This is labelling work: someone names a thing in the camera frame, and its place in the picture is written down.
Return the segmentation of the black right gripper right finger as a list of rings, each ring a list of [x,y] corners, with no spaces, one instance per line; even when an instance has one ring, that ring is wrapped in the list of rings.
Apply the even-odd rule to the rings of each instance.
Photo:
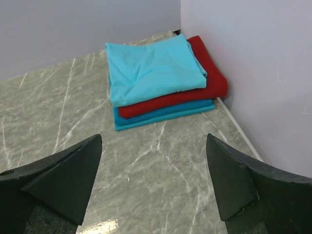
[[[229,234],[310,234],[312,180],[270,166],[207,135],[206,154]]]

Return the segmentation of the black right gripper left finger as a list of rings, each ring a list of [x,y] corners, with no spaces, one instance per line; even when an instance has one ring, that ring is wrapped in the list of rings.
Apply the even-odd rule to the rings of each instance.
[[[82,225],[102,154],[93,135],[0,175],[2,234],[74,234]]]

